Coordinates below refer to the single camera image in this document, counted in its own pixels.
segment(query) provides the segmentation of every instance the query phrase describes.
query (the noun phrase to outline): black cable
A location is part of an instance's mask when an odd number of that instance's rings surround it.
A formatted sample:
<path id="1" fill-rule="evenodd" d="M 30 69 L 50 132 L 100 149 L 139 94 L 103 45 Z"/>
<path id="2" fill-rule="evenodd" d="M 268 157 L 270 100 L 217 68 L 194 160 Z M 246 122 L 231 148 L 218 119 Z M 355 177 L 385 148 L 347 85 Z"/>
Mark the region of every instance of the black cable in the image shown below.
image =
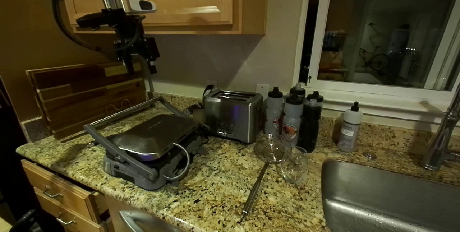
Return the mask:
<path id="1" fill-rule="evenodd" d="M 81 41 L 80 39 L 77 39 L 71 32 L 69 32 L 69 30 L 67 30 L 67 28 L 65 27 L 65 25 L 64 25 L 64 23 L 62 21 L 61 10 L 59 8 L 59 0 L 51 0 L 51 1 L 52 1 L 52 11 L 53 11 L 54 20 L 56 21 L 56 24 L 59 27 L 59 29 L 61 29 L 61 31 L 63 32 L 63 34 L 66 37 L 68 37 L 73 42 L 75 42 L 78 45 L 81 45 L 81 46 L 83 46 L 83 47 L 85 47 L 87 49 L 94 50 L 94 51 L 97 51 L 97 52 L 115 52 L 115 51 L 126 50 L 129 47 L 131 47 L 140 37 L 141 31 L 139 30 L 139 28 L 136 28 L 136 34 L 134 35 L 134 37 L 131 39 L 130 42 L 128 42 L 128 44 L 126 44 L 123 47 L 116 48 L 116 49 L 102 50 L 102 48 L 100 48 L 99 46 L 97 46 L 97 47 L 91 46 L 91 45 Z M 141 17 L 139 19 L 139 24 L 141 23 L 143 18 L 145 18 L 145 16 L 143 16 L 143 17 Z"/>

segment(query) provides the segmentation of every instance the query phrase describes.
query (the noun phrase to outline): white bottle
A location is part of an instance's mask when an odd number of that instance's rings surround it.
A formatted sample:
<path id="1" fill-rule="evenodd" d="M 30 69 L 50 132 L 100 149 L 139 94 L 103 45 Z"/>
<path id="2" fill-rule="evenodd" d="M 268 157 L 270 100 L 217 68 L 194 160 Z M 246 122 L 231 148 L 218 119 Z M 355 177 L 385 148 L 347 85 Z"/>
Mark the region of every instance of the white bottle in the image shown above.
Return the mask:
<path id="1" fill-rule="evenodd" d="M 302 119 L 303 99 L 297 94 L 292 94 L 286 99 L 284 105 L 283 130 L 281 132 L 282 139 L 289 142 L 292 146 L 297 145 L 299 140 L 299 129 Z"/>
<path id="2" fill-rule="evenodd" d="M 356 138 L 358 137 L 359 125 L 363 119 L 363 112 L 359 110 L 358 102 L 351 109 L 345 110 L 342 129 L 337 147 L 346 152 L 355 150 Z"/>
<path id="3" fill-rule="evenodd" d="M 267 111 L 265 122 L 265 133 L 279 134 L 280 130 L 280 116 L 283 107 L 283 93 L 279 91 L 278 87 L 274 87 L 272 91 L 268 92 L 267 97 Z"/>

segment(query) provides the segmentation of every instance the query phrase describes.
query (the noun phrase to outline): strainer handle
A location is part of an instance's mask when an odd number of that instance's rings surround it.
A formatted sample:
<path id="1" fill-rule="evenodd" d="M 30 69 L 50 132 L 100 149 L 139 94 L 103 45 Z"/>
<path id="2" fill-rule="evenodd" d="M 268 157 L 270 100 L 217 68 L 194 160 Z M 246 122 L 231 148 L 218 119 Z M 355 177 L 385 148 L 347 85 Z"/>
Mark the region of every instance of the strainer handle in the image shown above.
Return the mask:
<path id="1" fill-rule="evenodd" d="M 253 206 L 257 191 L 260 187 L 260 184 L 262 183 L 262 179 L 263 179 L 263 176 L 265 175 L 265 171 L 267 171 L 268 164 L 269 164 L 268 162 L 265 162 L 265 165 L 263 165 L 263 168 L 262 170 L 260 170 L 257 181 L 254 183 L 253 188 L 251 189 L 251 192 L 249 193 L 248 199 L 246 200 L 246 204 L 244 204 L 243 212 L 241 213 L 242 222 L 245 221 L 246 216 L 248 216 L 249 211 L 251 207 Z"/>

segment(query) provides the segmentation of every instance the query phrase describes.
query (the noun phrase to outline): glass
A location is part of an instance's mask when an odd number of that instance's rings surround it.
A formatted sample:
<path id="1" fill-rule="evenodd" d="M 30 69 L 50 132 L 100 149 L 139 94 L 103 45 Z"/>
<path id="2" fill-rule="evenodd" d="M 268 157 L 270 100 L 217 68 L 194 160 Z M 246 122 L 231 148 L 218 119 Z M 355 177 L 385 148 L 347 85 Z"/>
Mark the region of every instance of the glass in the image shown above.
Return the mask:
<path id="1" fill-rule="evenodd" d="M 438 49 L 455 2 L 330 0 L 318 80 L 450 90 L 459 58 Z"/>
<path id="2" fill-rule="evenodd" d="M 304 148 L 294 146 L 291 153 L 276 168 L 286 182 L 305 183 L 308 173 L 307 151 Z"/>

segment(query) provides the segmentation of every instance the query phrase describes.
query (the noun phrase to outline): stainless steel toaster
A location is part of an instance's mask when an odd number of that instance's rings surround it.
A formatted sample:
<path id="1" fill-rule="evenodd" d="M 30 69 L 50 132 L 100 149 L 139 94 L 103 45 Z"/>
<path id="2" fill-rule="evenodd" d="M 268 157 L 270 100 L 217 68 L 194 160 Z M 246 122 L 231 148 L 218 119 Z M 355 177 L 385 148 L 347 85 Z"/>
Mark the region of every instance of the stainless steel toaster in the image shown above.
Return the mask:
<path id="1" fill-rule="evenodd" d="M 263 96 L 215 90 L 204 98 L 206 124 L 217 136 L 252 143 L 260 132 Z"/>

